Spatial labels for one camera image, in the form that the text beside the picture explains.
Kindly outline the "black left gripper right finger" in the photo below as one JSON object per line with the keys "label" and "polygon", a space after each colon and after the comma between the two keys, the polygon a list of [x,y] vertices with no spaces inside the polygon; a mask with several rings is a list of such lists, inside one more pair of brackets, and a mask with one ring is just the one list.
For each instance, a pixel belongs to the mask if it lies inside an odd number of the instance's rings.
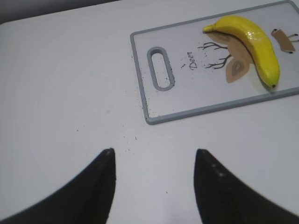
{"label": "black left gripper right finger", "polygon": [[198,149],[194,192],[204,224],[297,224],[299,217],[254,191],[208,150]]}

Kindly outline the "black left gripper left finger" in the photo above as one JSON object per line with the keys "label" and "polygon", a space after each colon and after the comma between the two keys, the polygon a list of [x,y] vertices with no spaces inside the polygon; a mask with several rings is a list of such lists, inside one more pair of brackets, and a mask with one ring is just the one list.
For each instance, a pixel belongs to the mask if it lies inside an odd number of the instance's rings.
{"label": "black left gripper left finger", "polygon": [[105,224],[116,187],[114,149],[103,150],[61,189],[2,224]]}

